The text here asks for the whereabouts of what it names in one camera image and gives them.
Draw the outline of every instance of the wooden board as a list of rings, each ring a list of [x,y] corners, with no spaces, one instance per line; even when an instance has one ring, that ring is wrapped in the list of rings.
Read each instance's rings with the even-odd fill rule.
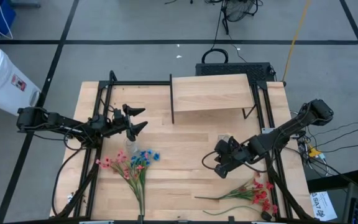
[[[172,90],[174,112],[254,105],[246,74],[173,78]]]
[[[97,86],[97,82],[83,83],[75,119],[85,121],[92,115]],[[290,119],[287,98],[281,83],[268,83],[268,91],[273,117],[278,126]],[[230,199],[214,202],[195,198],[225,194],[252,178],[254,173],[242,166],[230,172],[226,179],[221,179],[213,170],[201,165],[201,158],[213,151],[220,134],[233,135],[239,141],[259,134],[256,111],[253,111],[247,120],[244,120],[241,109],[179,113],[175,116],[175,124],[172,124],[169,86],[115,86],[110,104],[118,108],[123,103],[146,108],[145,112],[132,120],[133,123],[149,122],[139,134],[137,142],[141,149],[151,148],[161,153],[161,161],[154,162],[147,171],[146,220],[227,221],[227,216],[230,215],[238,221],[260,220],[259,213],[245,208],[217,216],[202,212],[221,212],[238,205],[250,205],[260,210],[259,206],[251,205],[248,201]],[[104,139],[102,157],[115,156],[117,151],[123,148],[124,139],[124,134]],[[296,143],[290,142],[289,147],[296,148]],[[73,151],[67,150],[65,158],[72,153]],[[67,195],[78,188],[83,156],[81,152],[62,170],[56,194],[58,211],[67,203]],[[282,159],[288,188],[305,211],[313,215],[299,156],[284,150]],[[206,163],[210,166],[215,165],[213,157],[207,158]],[[264,161],[254,167],[266,168]],[[282,216],[285,216],[283,203],[280,203],[280,208]],[[92,219],[135,220],[138,214],[137,201],[124,180],[110,170],[100,170]]]

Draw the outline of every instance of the flower bouquet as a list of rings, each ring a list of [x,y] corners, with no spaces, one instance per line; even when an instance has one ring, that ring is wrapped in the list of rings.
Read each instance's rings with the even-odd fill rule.
[[[210,200],[223,200],[223,199],[230,199],[230,198],[241,198],[248,201],[251,201],[252,204],[261,205],[262,211],[268,212],[270,209],[272,209],[272,213],[276,214],[278,207],[276,205],[273,205],[270,203],[269,199],[267,198],[267,193],[269,190],[273,189],[274,185],[266,182],[266,186],[258,182],[255,178],[248,180],[245,184],[241,185],[240,187],[230,191],[229,193],[220,196],[220,197],[195,197],[195,198],[203,198],[203,199],[210,199]],[[260,212],[252,207],[249,206],[237,206],[230,208],[229,210],[226,210],[221,213],[209,213],[207,211],[203,211],[209,215],[220,215],[223,213],[226,213],[230,210],[233,210],[235,208],[250,208],[255,210],[256,212]]]
[[[159,161],[160,154],[148,149],[147,151],[141,151],[137,156],[132,156],[129,160],[124,151],[120,150],[115,159],[106,157],[103,161],[96,160],[96,163],[102,169],[112,169],[113,172],[118,173],[129,184],[139,203],[142,217],[145,215],[146,171],[151,165],[151,158]]]

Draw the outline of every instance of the blue flower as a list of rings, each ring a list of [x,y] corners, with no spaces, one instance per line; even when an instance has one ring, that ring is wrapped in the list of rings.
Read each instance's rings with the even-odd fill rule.
[[[159,160],[160,160],[160,153],[159,153],[159,152],[156,152],[156,153],[154,154],[154,156],[153,156],[153,159],[154,159],[155,161],[159,161]]]

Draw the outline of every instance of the white bucket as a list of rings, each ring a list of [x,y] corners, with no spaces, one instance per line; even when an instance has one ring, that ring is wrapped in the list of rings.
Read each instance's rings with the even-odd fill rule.
[[[17,109],[35,106],[40,89],[0,50],[0,109],[18,116]]]

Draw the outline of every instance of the floor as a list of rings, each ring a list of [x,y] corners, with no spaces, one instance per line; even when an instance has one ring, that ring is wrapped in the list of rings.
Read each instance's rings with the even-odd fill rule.
[[[73,116],[81,82],[106,80],[110,70],[119,80],[194,75],[195,65],[211,48],[220,7],[202,0],[192,5],[187,0],[171,4],[164,4],[165,0],[39,1],[39,9],[16,9],[14,40],[1,40],[0,48],[37,86],[50,84],[44,108],[68,117]],[[235,41],[242,57],[248,62],[270,62],[281,79],[305,2],[264,0],[254,17],[229,23],[232,39],[243,40]],[[220,27],[218,40],[228,39]],[[312,1],[299,40],[286,79],[290,109],[322,98],[334,110],[334,120],[311,128],[312,133],[358,121],[358,0]],[[228,51],[229,62],[242,62],[226,43],[216,47]],[[223,58],[211,54],[207,61]],[[319,135],[317,141],[356,128]],[[25,137],[16,131],[16,117],[0,110],[0,204]],[[358,144],[358,132],[320,149],[351,144]],[[63,152],[61,142],[33,139],[5,222],[48,217]],[[340,172],[358,169],[358,147],[326,157]],[[308,179],[317,178],[312,170],[306,168],[305,173]],[[329,195],[341,217],[344,192]]]

